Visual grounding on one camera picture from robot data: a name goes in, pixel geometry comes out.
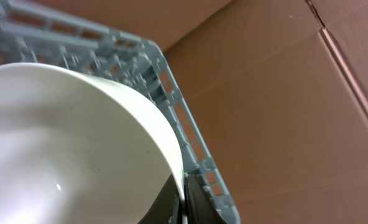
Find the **white green bowl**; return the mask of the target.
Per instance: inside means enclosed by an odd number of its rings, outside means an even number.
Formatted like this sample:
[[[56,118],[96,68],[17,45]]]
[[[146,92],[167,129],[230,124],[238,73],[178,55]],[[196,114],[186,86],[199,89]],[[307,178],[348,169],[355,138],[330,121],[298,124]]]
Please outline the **white green bowl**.
[[[182,152],[131,87],[41,63],[0,66],[0,223],[139,223],[185,203]]]

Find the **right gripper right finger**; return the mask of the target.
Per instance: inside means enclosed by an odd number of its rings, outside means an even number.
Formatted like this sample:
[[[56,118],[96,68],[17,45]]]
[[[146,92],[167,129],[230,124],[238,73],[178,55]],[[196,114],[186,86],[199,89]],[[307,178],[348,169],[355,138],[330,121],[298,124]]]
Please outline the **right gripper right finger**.
[[[189,224],[226,224],[195,175],[185,177],[185,206]]]

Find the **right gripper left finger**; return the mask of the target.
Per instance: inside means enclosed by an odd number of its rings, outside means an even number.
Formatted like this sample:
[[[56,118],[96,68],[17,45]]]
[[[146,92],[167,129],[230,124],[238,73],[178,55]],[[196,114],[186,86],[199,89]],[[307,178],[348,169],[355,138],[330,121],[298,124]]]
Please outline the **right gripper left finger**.
[[[169,176],[139,224],[181,224],[181,201],[173,175]]]

